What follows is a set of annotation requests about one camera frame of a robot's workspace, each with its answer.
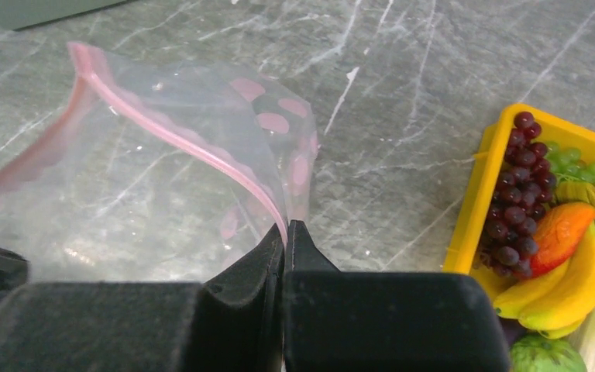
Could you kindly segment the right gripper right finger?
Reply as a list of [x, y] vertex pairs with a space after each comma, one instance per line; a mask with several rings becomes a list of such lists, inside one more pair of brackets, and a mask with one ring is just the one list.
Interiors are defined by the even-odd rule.
[[306, 225], [288, 230], [283, 279], [289, 371], [507, 371], [489, 299], [465, 274], [339, 270]]

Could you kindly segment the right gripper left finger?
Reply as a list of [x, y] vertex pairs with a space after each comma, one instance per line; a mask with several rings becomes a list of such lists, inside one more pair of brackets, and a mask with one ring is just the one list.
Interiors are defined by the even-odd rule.
[[199, 282], [25, 284], [0, 301], [0, 371], [278, 371], [273, 227]]

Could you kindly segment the clear pink zip top bag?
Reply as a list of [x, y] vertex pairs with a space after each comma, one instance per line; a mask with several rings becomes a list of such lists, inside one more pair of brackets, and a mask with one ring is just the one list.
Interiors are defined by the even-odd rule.
[[66, 108], [0, 168], [0, 248], [31, 281], [207, 281], [308, 218], [302, 97], [238, 64], [67, 48]]

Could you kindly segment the yellow plastic tray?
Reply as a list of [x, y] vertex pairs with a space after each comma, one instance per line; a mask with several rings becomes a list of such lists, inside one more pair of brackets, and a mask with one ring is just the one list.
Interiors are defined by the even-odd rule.
[[468, 274], [475, 278], [490, 299], [494, 299], [500, 292], [507, 289], [513, 281], [507, 277], [497, 276], [482, 265], [475, 267], [474, 259], [494, 185], [502, 166], [508, 137], [514, 127], [514, 117], [520, 112], [530, 112], [535, 121], [542, 126], [540, 140], [553, 141], [563, 147], [576, 147], [581, 151], [582, 160], [595, 161], [594, 131], [524, 103], [514, 103], [506, 107], [496, 123], [484, 130], [479, 149], [474, 155], [475, 164], [442, 270]]

